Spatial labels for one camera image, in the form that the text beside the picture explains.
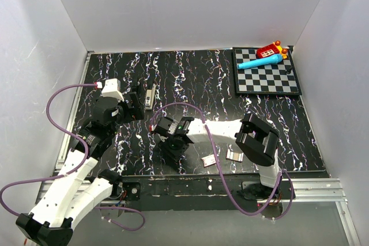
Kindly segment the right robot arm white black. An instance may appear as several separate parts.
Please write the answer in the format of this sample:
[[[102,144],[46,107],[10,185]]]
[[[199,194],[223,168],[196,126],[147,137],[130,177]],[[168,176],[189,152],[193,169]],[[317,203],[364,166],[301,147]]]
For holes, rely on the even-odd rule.
[[[205,122],[194,117],[182,117],[179,121],[163,117],[152,127],[152,133],[161,140],[160,150],[175,161],[184,155],[189,144],[209,141],[210,134],[213,142],[231,145],[234,152],[244,154],[258,166],[265,197],[272,199],[282,191],[277,177],[279,131],[256,115],[247,113],[239,120]]]

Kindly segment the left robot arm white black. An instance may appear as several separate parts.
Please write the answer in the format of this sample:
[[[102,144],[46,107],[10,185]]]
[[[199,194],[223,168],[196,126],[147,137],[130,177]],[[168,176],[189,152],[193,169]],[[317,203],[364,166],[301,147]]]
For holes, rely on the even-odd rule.
[[[122,178],[107,169],[78,193],[112,145],[120,126],[144,117],[136,92],[130,94],[130,101],[125,100],[118,79],[97,82],[95,86],[101,90],[101,96],[90,118],[72,136],[62,169],[39,203],[16,220],[20,231],[37,245],[68,245],[78,223],[101,201],[122,200],[127,195]]]

